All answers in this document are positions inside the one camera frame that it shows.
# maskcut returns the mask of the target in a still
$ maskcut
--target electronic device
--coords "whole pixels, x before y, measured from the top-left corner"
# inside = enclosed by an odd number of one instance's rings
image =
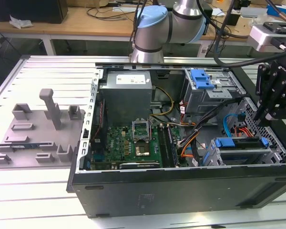
[[[286,192],[286,126],[259,126],[241,68],[95,68],[68,181],[89,218],[261,208]]]
[[[10,15],[32,22],[62,23],[68,12],[66,0],[0,0],[0,21],[10,21]]]

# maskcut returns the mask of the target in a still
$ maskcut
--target connector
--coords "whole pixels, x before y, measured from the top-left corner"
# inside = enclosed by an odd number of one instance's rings
[[[246,113],[241,112],[240,114],[237,115],[237,121],[238,122],[244,122],[246,120]]]

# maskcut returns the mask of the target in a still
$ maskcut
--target cpu socket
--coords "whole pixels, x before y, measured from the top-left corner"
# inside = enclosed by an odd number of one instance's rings
[[[134,144],[135,155],[136,156],[149,156],[149,143],[137,142]]]

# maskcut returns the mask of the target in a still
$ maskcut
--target label sticker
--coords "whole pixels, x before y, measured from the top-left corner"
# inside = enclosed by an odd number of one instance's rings
[[[195,160],[195,158],[192,159],[192,164],[197,167],[198,166],[198,162]]]
[[[145,75],[117,75],[116,84],[146,84]]]
[[[24,146],[11,146],[12,148],[25,148]]]
[[[205,143],[201,143],[200,147],[198,147],[197,149],[205,149]]]

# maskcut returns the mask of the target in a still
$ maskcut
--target yellow wire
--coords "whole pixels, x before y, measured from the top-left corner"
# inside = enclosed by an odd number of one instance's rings
[[[164,94],[167,95],[167,97],[170,98],[172,105],[171,105],[170,109],[169,109],[168,111],[166,111],[166,112],[162,112],[162,113],[158,113],[158,114],[150,114],[150,115],[151,115],[151,116],[162,116],[162,115],[166,115],[166,114],[170,113],[170,112],[173,110],[173,108],[174,108],[174,101],[173,101],[173,99],[171,98],[171,96],[170,96],[163,88],[158,87],[158,86],[157,86],[156,88],[159,88]]]

